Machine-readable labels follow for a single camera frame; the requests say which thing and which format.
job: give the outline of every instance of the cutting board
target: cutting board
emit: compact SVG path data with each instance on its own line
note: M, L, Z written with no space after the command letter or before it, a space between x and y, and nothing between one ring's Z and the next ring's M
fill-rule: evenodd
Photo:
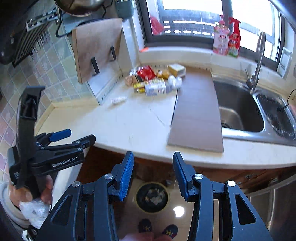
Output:
M217 95L210 71L186 68L178 91L168 145L223 152Z
M73 52L79 83L88 81L95 70L91 58L95 57L99 70L113 61L111 46L118 56L122 18L99 20L83 24L72 30Z

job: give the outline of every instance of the backsplash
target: backsplash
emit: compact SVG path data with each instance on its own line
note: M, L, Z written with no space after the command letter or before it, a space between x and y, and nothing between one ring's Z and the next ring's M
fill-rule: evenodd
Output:
M29 11L34 18L54 8L53 0L40 0ZM25 87L43 85L38 118L52 102L63 102L93 97L88 83L79 84L74 54L67 37L57 38L56 24L48 27L48 42L39 47L33 58L28 56L16 68L12 64L0 65L0 183L9 179L7 150L15 145L16 111ZM65 32L61 26L60 33Z

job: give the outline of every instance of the faucet spout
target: faucet spout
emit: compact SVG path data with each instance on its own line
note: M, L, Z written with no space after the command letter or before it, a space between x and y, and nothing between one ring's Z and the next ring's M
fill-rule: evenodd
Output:
M265 41L266 41L266 34L265 32L261 32L259 35L259 39L257 42L257 47L256 47L256 52L259 55L259 59L258 59L258 63L257 63L257 67L255 70L255 73L252 75L251 79L248 78L247 80L247 86L249 87L251 92L254 92L258 80L259 80L259 72L261 69L261 65L262 65L262 59L264 56L264 51L265 51Z

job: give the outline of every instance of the foot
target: foot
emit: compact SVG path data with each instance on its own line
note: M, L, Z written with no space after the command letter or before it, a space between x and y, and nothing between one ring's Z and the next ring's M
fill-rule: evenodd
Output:
M178 227L174 224L171 224L165 228L162 234L170 236L172 239L177 236Z
M138 225L139 233L151 232L152 225L149 219L145 218L139 222Z

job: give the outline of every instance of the sink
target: sink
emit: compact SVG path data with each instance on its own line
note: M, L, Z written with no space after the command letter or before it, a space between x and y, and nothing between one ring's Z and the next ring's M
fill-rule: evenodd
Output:
M296 119L278 94L259 86L251 94L238 80L212 75L223 138L296 146Z
M264 121L253 96L240 83L214 81L221 125L241 131L260 132Z

